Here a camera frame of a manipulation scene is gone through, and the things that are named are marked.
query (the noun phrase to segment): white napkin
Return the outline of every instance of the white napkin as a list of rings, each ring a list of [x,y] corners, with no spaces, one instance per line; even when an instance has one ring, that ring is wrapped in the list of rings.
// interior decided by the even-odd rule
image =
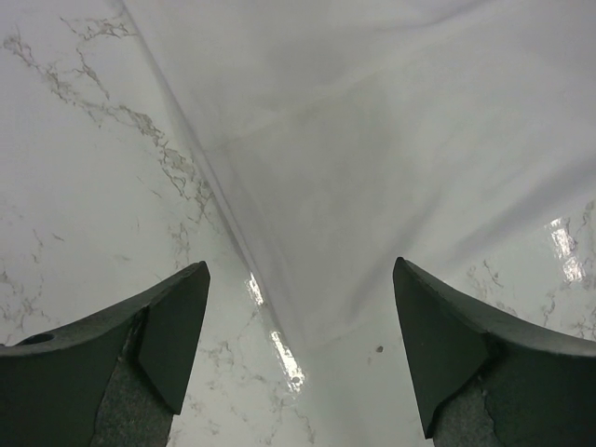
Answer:
[[[125,3],[294,349],[596,193],[596,2]]]

